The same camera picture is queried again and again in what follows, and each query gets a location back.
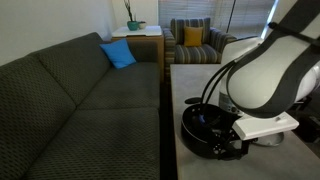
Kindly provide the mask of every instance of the side table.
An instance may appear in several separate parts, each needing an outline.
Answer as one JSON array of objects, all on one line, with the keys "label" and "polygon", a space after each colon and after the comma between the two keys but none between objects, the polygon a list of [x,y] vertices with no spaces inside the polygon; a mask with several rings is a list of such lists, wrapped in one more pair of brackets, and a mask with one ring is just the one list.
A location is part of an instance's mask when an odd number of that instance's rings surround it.
[{"label": "side table", "polygon": [[111,41],[126,38],[128,41],[154,41],[158,46],[158,64],[160,68],[160,82],[164,82],[164,37],[160,26],[147,26],[145,29],[130,31],[127,27],[120,27],[112,33]]}]

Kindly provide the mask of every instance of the black cable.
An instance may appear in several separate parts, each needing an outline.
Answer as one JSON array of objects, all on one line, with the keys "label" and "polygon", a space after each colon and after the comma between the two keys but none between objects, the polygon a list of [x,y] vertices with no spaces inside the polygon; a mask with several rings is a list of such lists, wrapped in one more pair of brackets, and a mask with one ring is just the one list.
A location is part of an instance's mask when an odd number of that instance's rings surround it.
[{"label": "black cable", "polygon": [[201,105],[203,104],[203,99],[204,99],[204,96],[210,86],[210,84],[212,83],[212,81],[223,71],[225,70],[226,68],[229,68],[229,67],[232,67],[234,66],[235,64],[235,61],[231,61],[229,63],[227,63],[226,65],[222,66],[212,77],[211,79],[208,81],[208,83],[206,84],[204,90],[202,91],[202,95],[201,95]]},{"label": "black cable", "polygon": [[212,96],[212,93],[213,93],[214,89],[216,88],[216,86],[218,85],[220,80],[223,78],[223,76],[235,65],[235,63],[236,63],[235,61],[231,61],[230,63],[228,63],[229,65],[226,68],[224,68],[224,71],[222,72],[222,74],[220,74],[218,79],[215,81],[215,83],[212,86],[211,91],[210,91],[210,93],[209,93],[209,95],[207,97],[207,100],[206,100],[206,102],[205,102],[205,104],[204,104],[204,106],[202,108],[202,115],[204,115],[204,112],[205,112],[205,110],[207,108],[207,105],[209,103],[209,100],[210,100],[210,98]]}]

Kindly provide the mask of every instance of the blue pillow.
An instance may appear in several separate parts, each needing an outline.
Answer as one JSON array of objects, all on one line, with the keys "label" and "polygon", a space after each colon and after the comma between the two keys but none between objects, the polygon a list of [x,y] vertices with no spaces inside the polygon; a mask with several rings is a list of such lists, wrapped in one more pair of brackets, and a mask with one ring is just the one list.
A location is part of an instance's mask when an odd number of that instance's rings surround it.
[{"label": "blue pillow", "polygon": [[126,39],[121,39],[110,44],[100,44],[100,47],[117,69],[136,63]]}]

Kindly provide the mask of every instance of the window blind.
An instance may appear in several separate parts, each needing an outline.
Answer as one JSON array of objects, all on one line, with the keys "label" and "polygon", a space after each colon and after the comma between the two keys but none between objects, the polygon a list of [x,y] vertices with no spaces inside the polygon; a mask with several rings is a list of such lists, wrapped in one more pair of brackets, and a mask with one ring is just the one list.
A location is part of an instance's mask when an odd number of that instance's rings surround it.
[{"label": "window blind", "polygon": [[211,26],[241,38],[260,36],[275,0],[159,0],[159,24],[172,18],[210,17]]}]

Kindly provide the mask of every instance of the wall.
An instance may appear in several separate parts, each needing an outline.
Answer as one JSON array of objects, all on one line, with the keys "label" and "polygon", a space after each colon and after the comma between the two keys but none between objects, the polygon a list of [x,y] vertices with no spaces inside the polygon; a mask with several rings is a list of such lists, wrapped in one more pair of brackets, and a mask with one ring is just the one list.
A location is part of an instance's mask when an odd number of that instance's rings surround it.
[{"label": "wall", "polygon": [[[117,28],[127,26],[128,11],[123,0],[112,0]],[[158,0],[130,0],[132,18],[136,14],[137,21],[146,21],[148,25],[158,25]]]},{"label": "wall", "polygon": [[0,66],[72,38],[116,28],[112,0],[1,0]]}]

